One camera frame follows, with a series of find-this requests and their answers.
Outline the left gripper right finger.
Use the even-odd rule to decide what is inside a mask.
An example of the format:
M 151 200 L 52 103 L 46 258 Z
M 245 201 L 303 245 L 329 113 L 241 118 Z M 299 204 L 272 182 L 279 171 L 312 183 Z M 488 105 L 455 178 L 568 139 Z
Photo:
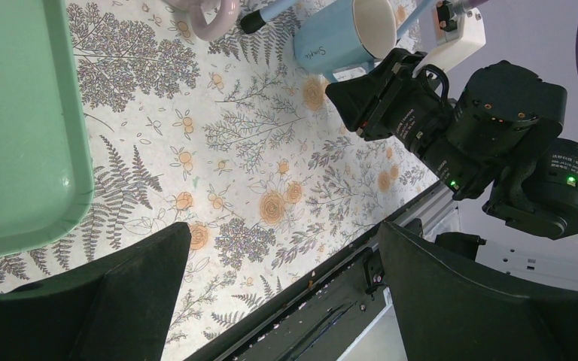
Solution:
M 578 360 L 578 291 L 506 275 L 394 223 L 378 230 L 410 360 Z

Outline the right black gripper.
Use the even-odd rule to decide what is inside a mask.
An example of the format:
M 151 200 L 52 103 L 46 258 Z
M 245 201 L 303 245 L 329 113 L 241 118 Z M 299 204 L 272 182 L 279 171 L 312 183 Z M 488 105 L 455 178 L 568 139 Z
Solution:
M 464 112 L 464 94 L 450 98 L 448 76 L 435 65 L 423 66 L 415 77 L 425 57 L 394 48 L 369 74 L 327 86 L 325 94 L 347 130 L 365 141 L 395 137 L 416 155 L 438 140 L 466 154 L 464 141 L 449 137 Z

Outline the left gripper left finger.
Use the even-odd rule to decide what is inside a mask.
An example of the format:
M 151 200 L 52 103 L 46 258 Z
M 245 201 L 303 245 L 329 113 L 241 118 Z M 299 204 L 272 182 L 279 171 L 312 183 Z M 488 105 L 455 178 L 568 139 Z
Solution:
M 190 250 L 178 222 L 0 293 L 0 360 L 159 360 Z

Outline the light blue mug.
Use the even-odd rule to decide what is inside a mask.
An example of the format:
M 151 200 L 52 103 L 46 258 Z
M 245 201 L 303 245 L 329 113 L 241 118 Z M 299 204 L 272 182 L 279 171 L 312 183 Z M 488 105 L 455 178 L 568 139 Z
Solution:
M 394 48 L 397 27 L 385 0 L 338 0 L 306 19 L 294 36 L 297 63 L 331 83 L 334 74 L 374 69 Z

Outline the mauve pink mug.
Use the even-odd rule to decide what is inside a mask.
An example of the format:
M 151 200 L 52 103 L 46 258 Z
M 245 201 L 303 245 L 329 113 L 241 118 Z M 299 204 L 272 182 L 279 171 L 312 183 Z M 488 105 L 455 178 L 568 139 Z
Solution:
M 188 13 L 195 35 L 207 42 L 227 34 L 240 14 L 238 0 L 165 0 L 165 3 Z

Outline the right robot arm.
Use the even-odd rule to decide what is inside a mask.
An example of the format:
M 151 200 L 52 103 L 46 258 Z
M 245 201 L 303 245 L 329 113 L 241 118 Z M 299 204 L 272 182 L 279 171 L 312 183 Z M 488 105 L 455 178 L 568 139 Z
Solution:
M 566 89 L 501 60 L 476 70 L 457 99 L 423 52 L 392 50 L 365 75 L 330 84 L 345 127 L 399 140 L 455 201 L 550 240 L 578 235 L 578 142 L 561 137 Z

